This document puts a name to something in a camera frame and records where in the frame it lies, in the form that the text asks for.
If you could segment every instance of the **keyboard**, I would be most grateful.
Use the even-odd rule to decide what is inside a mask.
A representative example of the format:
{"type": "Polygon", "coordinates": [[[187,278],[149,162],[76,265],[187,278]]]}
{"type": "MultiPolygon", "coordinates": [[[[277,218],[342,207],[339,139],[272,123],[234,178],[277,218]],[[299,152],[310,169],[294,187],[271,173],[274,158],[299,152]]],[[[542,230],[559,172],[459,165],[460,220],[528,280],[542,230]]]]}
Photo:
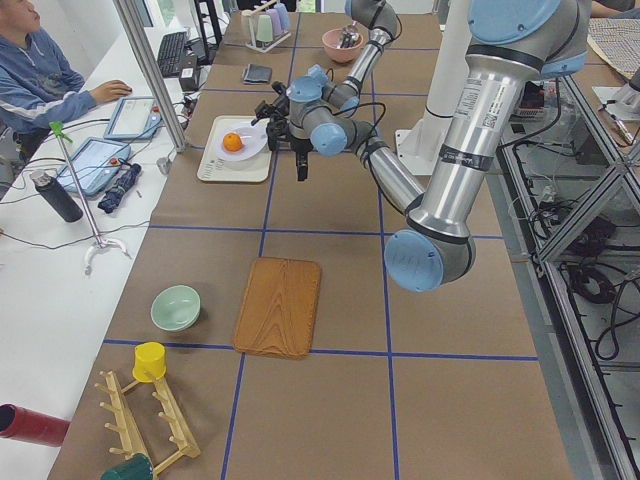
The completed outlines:
{"type": "Polygon", "coordinates": [[[162,37],[158,51],[158,67],[163,77],[177,77],[185,56],[187,32],[168,33],[162,37]]]}

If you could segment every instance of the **metal stand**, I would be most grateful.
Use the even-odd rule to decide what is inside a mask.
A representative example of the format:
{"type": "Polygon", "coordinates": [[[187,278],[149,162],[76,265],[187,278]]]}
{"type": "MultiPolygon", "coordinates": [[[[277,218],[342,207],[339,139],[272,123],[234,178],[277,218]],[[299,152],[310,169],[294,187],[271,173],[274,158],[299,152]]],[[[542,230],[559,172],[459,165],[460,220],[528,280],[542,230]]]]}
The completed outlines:
{"type": "Polygon", "coordinates": [[[158,108],[160,109],[160,115],[167,127],[171,141],[176,149],[177,153],[181,153],[185,150],[187,142],[184,136],[184,131],[176,112],[173,109],[169,92],[162,79],[160,68],[156,62],[149,40],[144,33],[144,27],[140,15],[132,0],[114,0],[113,1],[120,21],[124,27],[124,31],[129,38],[131,49],[136,57],[136,61],[140,66],[140,70],[144,75],[145,80],[149,84],[149,88],[153,92],[153,97],[156,99],[158,108]]]}
{"type": "Polygon", "coordinates": [[[64,133],[62,133],[62,122],[52,122],[51,130],[53,134],[58,139],[58,145],[60,145],[60,149],[62,150],[62,155],[67,162],[67,168],[69,169],[69,173],[71,174],[71,178],[73,179],[73,184],[76,186],[76,190],[78,191],[78,196],[80,197],[80,203],[82,204],[82,209],[84,210],[85,215],[89,219],[89,225],[91,225],[91,232],[93,233],[93,237],[95,238],[95,242],[93,245],[89,247],[87,253],[84,254],[84,273],[85,275],[91,275],[91,259],[94,257],[96,253],[99,253],[103,249],[109,247],[118,247],[122,250],[127,257],[131,258],[129,252],[127,251],[127,247],[122,240],[117,240],[115,238],[108,239],[104,238],[100,231],[98,230],[98,226],[96,225],[96,220],[93,218],[93,214],[91,213],[91,209],[89,208],[89,202],[87,202],[86,197],[84,196],[84,192],[82,191],[82,185],[80,184],[80,179],[78,178],[78,174],[76,173],[75,168],[73,167],[73,163],[69,158],[69,152],[67,151],[67,146],[64,144],[64,139],[71,141],[69,137],[67,137],[64,133]]]}

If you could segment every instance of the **red cylinder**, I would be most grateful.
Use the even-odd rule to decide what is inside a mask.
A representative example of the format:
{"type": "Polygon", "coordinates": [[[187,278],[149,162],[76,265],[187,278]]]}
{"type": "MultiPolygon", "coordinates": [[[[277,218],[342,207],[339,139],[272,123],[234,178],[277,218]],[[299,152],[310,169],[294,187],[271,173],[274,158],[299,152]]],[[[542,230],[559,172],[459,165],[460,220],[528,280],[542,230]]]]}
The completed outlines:
{"type": "Polygon", "coordinates": [[[0,437],[59,447],[68,428],[69,422],[61,418],[11,404],[0,406],[0,437]]]}

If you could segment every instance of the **wooden drying rack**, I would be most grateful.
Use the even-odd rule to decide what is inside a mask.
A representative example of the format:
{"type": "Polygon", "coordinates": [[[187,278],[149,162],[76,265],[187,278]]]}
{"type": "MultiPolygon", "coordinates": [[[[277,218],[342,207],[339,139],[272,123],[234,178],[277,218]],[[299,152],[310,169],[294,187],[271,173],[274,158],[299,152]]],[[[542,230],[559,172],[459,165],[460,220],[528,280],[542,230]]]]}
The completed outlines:
{"type": "MultiPolygon", "coordinates": [[[[111,399],[111,403],[100,402],[100,406],[113,413],[116,419],[115,425],[106,423],[104,426],[120,435],[120,443],[122,445],[122,448],[110,448],[109,452],[116,455],[124,455],[126,460],[129,460],[136,453],[142,453],[149,457],[147,447],[133,417],[133,412],[125,399],[126,393],[140,382],[135,380],[122,388],[113,371],[100,372],[100,375],[105,379],[106,386],[96,383],[95,387],[109,395],[111,399]]],[[[155,391],[151,395],[162,404],[163,409],[162,412],[158,413],[158,416],[171,427],[172,435],[169,437],[169,441],[175,443],[178,447],[174,453],[153,467],[154,478],[157,478],[157,475],[181,457],[195,458],[201,452],[165,377],[154,380],[153,385],[155,391]]]]}

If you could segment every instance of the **pink bowl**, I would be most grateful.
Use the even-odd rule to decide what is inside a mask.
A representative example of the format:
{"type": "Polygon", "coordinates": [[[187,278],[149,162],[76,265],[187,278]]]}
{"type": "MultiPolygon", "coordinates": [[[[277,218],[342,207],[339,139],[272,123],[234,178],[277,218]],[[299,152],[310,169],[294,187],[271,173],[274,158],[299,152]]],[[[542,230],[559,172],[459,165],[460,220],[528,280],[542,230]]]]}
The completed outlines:
{"type": "Polygon", "coordinates": [[[327,53],[331,60],[336,63],[349,63],[350,61],[357,58],[358,55],[360,55],[360,50],[362,49],[364,38],[362,35],[360,35],[353,47],[338,48],[338,45],[340,44],[341,33],[341,28],[329,30],[324,35],[322,35],[322,45],[324,46],[324,51],[327,53]]]}

